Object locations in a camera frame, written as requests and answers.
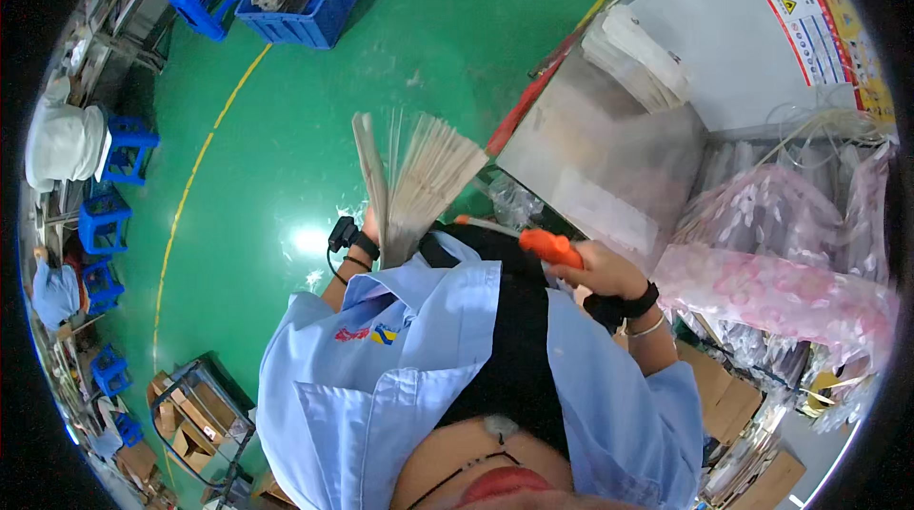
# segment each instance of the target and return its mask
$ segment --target bracelet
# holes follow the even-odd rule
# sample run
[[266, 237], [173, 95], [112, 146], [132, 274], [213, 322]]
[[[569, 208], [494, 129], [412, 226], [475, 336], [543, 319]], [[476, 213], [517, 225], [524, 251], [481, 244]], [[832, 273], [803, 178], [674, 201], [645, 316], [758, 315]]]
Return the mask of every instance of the bracelet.
[[660, 319], [657, 320], [657, 323], [655, 323], [655, 324], [652, 325], [651, 327], [647, 328], [644, 332], [638, 332], [638, 333], [632, 333], [632, 332], [630, 332], [629, 329], [628, 329], [628, 323], [626, 323], [626, 324], [625, 324], [625, 335], [628, 336], [628, 337], [641, 337], [642, 335], [647, 335], [648, 333], [651, 333], [651, 332], [655, 331], [658, 327], [660, 327], [661, 325], [663, 325], [664, 321], [666, 321], [666, 318], [665, 318], [664, 315], [661, 313], [661, 314], [660, 314]]
[[348, 261], [350, 261], [350, 262], [355, 262], [356, 264], [360, 265], [360, 266], [361, 266], [362, 268], [364, 268], [365, 270], [371, 272], [371, 266], [365, 264], [365, 263], [362, 262], [361, 260], [356, 260], [356, 259], [354, 259], [354, 258], [351, 257], [351, 256], [343, 256], [343, 260], [348, 260]]

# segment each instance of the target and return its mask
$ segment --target red edge strip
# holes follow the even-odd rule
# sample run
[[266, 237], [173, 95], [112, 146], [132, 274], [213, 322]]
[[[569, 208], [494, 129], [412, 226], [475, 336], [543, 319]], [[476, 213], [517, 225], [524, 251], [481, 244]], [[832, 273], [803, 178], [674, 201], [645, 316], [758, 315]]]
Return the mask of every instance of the red edge strip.
[[778, 19], [778, 22], [781, 24], [781, 29], [784, 31], [784, 36], [787, 36], [787, 43], [794, 48], [794, 56], [797, 57], [797, 64], [800, 66], [800, 71], [803, 72], [803, 79], [806, 80], [806, 85], [812, 87], [813, 84], [809, 82], [809, 76], [806, 75], [806, 68], [803, 67], [803, 60], [800, 59], [800, 51], [794, 45], [794, 38], [791, 37], [791, 33], [787, 31], [787, 24], [784, 24], [784, 20], [781, 17], [781, 14], [778, 13], [778, 9], [774, 7], [774, 3], [771, 0], [765, 0], [768, 2], [768, 5], [771, 6], [771, 12], [774, 13], [775, 17]]

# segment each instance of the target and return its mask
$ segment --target safety sticker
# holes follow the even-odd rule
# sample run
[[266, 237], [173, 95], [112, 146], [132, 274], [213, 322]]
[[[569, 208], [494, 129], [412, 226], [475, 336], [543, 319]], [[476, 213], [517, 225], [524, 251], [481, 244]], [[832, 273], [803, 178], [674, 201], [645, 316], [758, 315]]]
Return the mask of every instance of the safety sticker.
[[803, 71], [807, 86], [851, 81], [850, 57], [823, 0], [767, 0]]

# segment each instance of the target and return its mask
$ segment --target light blue work shirt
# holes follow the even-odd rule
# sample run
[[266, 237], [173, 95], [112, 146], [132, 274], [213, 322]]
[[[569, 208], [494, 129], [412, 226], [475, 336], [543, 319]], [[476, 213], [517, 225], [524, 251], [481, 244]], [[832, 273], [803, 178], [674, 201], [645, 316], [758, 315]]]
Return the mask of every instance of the light blue work shirt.
[[[339, 313], [312, 293], [289, 299], [260, 363], [257, 428], [300, 508], [389, 508], [413, 449], [492, 355], [501, 263], [435, 234], [456, 267], [430, 268], [417, 254], [354, 276]], [[702, 462], [692, 368], [680, 361], [645, 378], [570, 294], [547, 294], [575, 490], [688, 507]]]
[[39, 258], [39, 269], [32, 279], [32, 307], [49, 330], [58, 331], [60, 322], [79, 310], [79, 283], [73, 266], [52, 269]]

